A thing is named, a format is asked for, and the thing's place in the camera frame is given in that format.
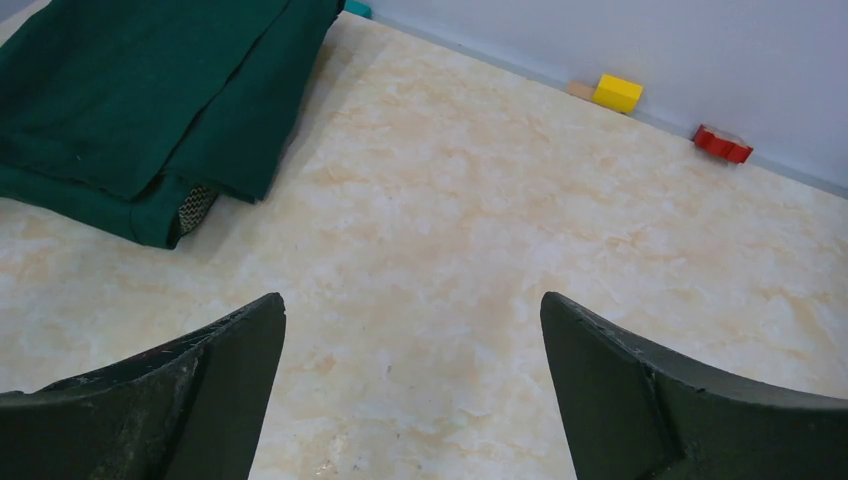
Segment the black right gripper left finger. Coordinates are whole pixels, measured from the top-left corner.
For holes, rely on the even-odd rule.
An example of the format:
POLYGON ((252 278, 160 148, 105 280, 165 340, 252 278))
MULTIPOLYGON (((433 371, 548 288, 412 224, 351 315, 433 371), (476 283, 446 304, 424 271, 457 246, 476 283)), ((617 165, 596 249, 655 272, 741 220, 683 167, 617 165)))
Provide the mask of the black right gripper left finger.
POLYGON ((1 396, 5 479, 245 479, 285 306, 266 294, 122 361, 1 396))

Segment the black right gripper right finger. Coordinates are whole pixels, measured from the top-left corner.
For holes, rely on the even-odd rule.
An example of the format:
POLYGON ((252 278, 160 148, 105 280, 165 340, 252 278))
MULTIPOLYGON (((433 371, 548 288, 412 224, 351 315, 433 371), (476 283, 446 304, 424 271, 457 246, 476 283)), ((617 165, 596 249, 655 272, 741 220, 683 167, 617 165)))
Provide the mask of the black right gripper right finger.
POLYGON ((843 479, 847 403, 739 376, 569 298, 540 309, 580 479, 843 479))

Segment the dark green surgical drape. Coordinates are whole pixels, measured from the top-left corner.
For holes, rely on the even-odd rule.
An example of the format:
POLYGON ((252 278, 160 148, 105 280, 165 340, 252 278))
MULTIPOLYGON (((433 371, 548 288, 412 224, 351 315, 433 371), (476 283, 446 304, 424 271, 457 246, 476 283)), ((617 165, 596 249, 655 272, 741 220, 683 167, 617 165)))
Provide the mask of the dark green surgical drape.
POLYGON ((1 48, 1 194, 172 249, 265 198, 340 1, 52 1, 1 48))

